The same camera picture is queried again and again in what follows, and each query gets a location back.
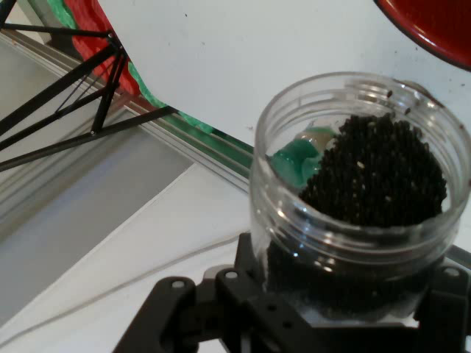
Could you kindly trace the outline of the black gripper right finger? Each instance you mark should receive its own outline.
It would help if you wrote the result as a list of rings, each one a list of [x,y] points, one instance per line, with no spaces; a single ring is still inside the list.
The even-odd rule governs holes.
[[[416,312],[415,352],[465,352],[470,334],[470,274],[442,265]]]

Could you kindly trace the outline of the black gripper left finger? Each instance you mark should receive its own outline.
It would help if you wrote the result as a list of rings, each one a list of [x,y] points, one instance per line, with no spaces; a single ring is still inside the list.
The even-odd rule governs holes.
[[[229,352],[330,352],[326,338],[280,297],[264,293],[254,275],[251,236],[242,233],[234,265],[199,284],[159,280],[115,352],[197,352],[215,339]]]

